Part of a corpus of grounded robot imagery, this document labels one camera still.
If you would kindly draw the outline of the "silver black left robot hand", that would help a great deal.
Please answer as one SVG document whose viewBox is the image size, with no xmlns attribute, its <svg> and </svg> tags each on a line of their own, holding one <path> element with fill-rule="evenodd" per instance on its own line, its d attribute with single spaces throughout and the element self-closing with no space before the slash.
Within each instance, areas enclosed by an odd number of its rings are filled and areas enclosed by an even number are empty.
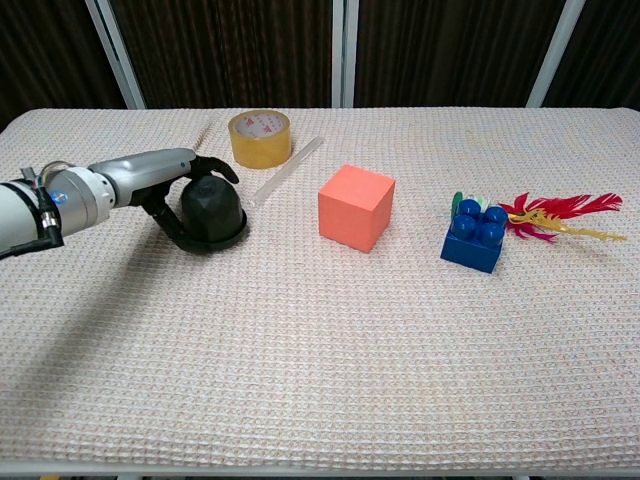
<svg viewBox="0 0 640 480">
<path fill-rule="evenodd" d="M 94 163 L 117 207 L 141 207 L 181 250 L 208 255 L 245 236 L 248 217 L 234 189 L 238 176 L 216 157 L 188 148 L 142 152 Z"/>
</svg>

